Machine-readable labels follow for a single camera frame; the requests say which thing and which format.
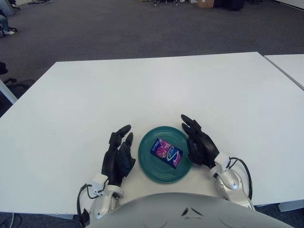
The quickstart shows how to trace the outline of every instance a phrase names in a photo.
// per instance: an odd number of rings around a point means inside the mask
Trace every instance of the jeans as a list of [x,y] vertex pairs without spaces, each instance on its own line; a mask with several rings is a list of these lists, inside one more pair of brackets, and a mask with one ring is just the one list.
[[5,16],[0,15],[0,23],[4,31],[9,32],[9,23],[8,19]]

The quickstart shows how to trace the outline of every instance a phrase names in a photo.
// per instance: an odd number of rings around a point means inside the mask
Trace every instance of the green plate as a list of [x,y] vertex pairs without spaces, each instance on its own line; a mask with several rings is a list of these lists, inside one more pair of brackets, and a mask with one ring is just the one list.
[[[156,139],[160,137],[183,151],[176,169],[151,154]],[[187,137],[173,127],[157,127],[149,131],[142,139],[138,148],[138,160],[144,173],[153,181],[173,183],[182,179],[192,167],[188,159]]]

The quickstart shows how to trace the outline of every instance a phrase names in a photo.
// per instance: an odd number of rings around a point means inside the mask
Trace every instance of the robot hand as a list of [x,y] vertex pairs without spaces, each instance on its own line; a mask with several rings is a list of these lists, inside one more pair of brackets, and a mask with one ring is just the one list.
[[121,186],[123,177],[128,176],[135,164],[131,157],[130,147],[133,141],[133,133],[130,133],[121,145],[122,138],[130,131],[131,126],[126,125],[117,132],[113,132],[109,141],[109,150],[105,153],[101,173],[108,177],[109,185]]
[[[104,156],[102,172],[95,175],[92,184],[84,184],[81,187],[77,197],[77,213],[81,227],[96,222],[119,205],[118,200],[123,197],[124,193],[120,188],[123,177],[128,176],[135,164],[135,159],[131,157],[130,153],[133,133],[130,133],[122,143],[122,138],[130,129],[131,126],[126,125],[111,134],[110,146]],[[96,196],[90,197],[88,187],[93,187]],[[81,213],[79,197],[86,188],[88,197],[94,199],[94,202],[89,212],[84,209],[84,212]]]
[[188,158],[198,164],[206,165],[210,169],[215,166],[215,158],[219,151],[210,137],[201,131],[201,126],[195,121],[185,115],[181,115],[182,128],[189,135],[187,140],[189,155]]
[[[220,153],[211,138],[201,131],[201,126],[195,120],[185,115],[181,115],[181,118],[186,123],[181,125],[189,135],[188,158],[198,165],[204,164],[210,168],[209,175],[216,178],[215,184],[222,198],[254,210],[251,203],[252,182],[245,163],[241,159],[230,158],[224,153]],[[234,165],[229,166],[232,159],[240,161],[244,165],[248,175],[249,197],[244,192],[240,175],[230,169]]]

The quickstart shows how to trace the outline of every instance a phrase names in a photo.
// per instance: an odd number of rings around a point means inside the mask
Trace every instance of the person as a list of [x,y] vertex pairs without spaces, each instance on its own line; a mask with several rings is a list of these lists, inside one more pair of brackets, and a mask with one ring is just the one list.
[[13,35],[15,32],[11,31],[9,28],[8,18],[5,16],[2,10],[0,10],[0,24],[5,35]]

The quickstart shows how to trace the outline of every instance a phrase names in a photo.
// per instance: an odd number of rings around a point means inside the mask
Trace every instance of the white table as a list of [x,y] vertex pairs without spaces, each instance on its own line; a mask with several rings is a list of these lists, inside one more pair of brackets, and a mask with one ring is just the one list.
[[76,214],[79,188],[126,124],[137,162],[122,203],[166,191],[218,196],[206,168],[158,184],[139,166],[143,136],[162,125],[182,130],[180,114],[246,162],[255,205],[304,199],[304,93],[253,52],[55,63],[0,118],[0,211]]
[[265,58],[304,90],[304,54],[273,55]]

